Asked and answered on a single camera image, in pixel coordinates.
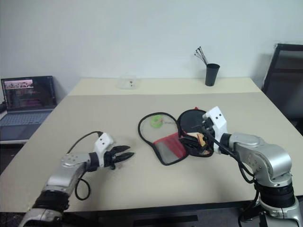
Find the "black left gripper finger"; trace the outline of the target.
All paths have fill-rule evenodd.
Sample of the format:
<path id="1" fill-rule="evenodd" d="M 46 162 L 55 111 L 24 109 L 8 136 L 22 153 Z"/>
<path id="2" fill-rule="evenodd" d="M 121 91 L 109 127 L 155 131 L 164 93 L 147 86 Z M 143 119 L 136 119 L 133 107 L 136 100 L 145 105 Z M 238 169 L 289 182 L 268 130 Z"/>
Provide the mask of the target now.
<path id="1" fill-rule="evenodd" d="M 115 154 L 124 152 L 128 150 L 130 147 L 127 145 L 119 145 L 114 147 Z"/>
<path id="2" fill-rule="evenodd" d="M 116 156 L 116 163 L 120 163 L 126 161 L 127 159 L 131 158 L 134 155 L 133 152 L 126 152 L 121 155 Z"/>

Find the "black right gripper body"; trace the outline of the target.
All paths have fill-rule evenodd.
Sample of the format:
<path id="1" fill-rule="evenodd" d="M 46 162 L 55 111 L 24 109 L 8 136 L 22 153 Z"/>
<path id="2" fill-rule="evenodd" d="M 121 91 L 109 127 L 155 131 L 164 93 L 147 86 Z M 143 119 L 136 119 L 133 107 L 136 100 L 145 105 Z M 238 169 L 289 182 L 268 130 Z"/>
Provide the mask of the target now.
<path id="1" fill-rule="evenodd" d="M 214 129 L 213 129 L 213 126 L 214 126 L 214 123 L 213 121 L 211 120 L 210 117 L 206 117 L 206 116 L 203 116 L 203 121 L 202 121 L 202 133 L 204 135 L 212 135 L 212 136 L 215 136 L 215 132 L 214 132 Z"/>

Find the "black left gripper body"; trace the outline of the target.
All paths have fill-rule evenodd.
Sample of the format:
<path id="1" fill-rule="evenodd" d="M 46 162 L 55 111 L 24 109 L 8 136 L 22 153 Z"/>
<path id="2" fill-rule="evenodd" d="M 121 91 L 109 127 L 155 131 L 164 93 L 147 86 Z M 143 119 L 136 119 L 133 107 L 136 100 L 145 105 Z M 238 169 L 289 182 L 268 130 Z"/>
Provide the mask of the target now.
<path id="1" fill-rule="evenodd" d="M 116 166 L 114 159 L 117 153 L 117 147 L 113 147 L 110 151 L 104 153 L 104 165 L 103 167 L 109 167 L 111 170 L 115 170 Z"/>

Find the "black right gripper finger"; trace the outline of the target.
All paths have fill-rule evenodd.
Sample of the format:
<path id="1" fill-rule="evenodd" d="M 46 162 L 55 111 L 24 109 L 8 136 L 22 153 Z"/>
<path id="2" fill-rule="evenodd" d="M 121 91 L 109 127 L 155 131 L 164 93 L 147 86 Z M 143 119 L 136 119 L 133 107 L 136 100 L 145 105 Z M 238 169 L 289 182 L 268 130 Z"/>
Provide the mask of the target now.
<path id="1" fill-rule="evenodd" d="M 211 133 L 204 132 L 203 140 L 205 145 L 203 146 L 204 152 L 213 153 L 214 152 L 214 137 Z"/>

